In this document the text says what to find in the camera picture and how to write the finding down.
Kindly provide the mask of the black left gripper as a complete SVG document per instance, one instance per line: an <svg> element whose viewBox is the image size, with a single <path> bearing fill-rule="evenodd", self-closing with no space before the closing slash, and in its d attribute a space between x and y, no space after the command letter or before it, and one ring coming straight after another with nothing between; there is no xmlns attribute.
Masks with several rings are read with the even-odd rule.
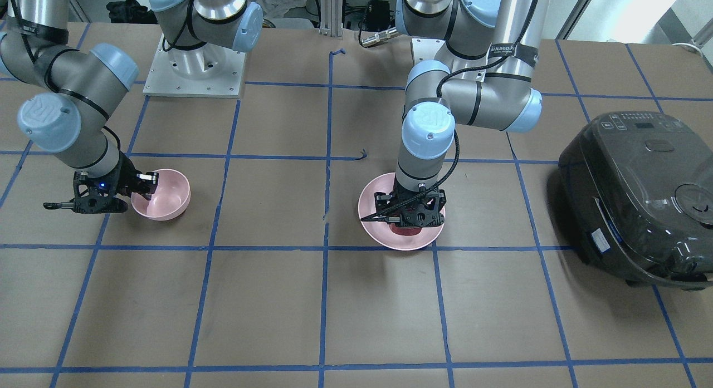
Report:
<svg viewBox="0 0 713 388"><path fill-rule="evenodd" d="M394 183L389 194L374 193L376 213L361 217L362 222L399 223L402 226L438 227L443 225L445 215L441 214L446 203L443 189L432 189L426 194L426 186L410 191Z"/></svg>

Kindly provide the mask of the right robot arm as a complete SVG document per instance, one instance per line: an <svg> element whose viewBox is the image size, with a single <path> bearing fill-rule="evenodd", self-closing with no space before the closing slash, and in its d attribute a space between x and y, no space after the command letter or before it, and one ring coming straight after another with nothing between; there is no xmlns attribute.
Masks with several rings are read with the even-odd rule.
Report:
<svg viewBox="0 0 713 388"><path fill-rule="evenodd" d="M21 104L23 134L74 171L74 196L44 203L80 214L124 213L123 196L158 203L160 174L142 172L109 140L105 124L139 76L120 48L96 44L89 52L68 46L68 0L8 0L2 33L2 73L46 89ZM214 75L221 50L250 52L264 11L250 0L148 0L162 28L164 51L183 77Z"/></svg>

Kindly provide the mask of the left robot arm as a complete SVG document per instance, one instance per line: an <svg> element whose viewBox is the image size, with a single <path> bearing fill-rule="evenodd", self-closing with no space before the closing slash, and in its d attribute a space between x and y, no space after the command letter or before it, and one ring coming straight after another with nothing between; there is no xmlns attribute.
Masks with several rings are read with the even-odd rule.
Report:
<svg viewBox="0 0 713 388"><path fill-rule="evenodd" d="M389 193L375 193L362 222L436 227L445 193L444 158L457 124L527 132L542 112L532 87L550 0L397 0L403 35L443 41L408 74L401 146Z"/></svg>

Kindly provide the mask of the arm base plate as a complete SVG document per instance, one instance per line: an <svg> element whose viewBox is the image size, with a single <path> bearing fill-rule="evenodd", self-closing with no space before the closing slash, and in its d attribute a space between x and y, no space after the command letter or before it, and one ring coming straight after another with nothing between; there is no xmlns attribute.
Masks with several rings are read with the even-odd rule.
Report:
<svg viewBox="0 0 713 388"><path fill-rule="evenodd" d="M239 99L247 53L206 44L193 51L171 49L159 38L143 93L146 96Z"/></svg>
<svg viewBox="0 0 713 388"><path fill-rule="evenodd" d="M462 68L486 67L483 70L463 72L448 80L447 87L468 86L473 90L480 84L487 71L496 70L504 63L504 57L489 60L491 40L488 37L451 38L450 40L412 39L413 68L415 74L428 71L433 61L438 61L455 72Z"/></svg>

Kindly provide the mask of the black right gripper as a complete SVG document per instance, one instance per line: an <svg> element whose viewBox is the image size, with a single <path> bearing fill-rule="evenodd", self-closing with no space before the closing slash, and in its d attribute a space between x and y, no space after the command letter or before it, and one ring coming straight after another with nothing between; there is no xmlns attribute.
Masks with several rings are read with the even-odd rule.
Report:
<svg viewBox="0 0 713 388"><path fill-rule="evenodd" d="M134 202L148 202L158 187L158 172L141 173L125 154L119 152L118 163L104 176L89 177L74 172L74 199L69 202L44 202L46 210L70 209L79 214L124 213L128 204L118 194Z"/></svg>

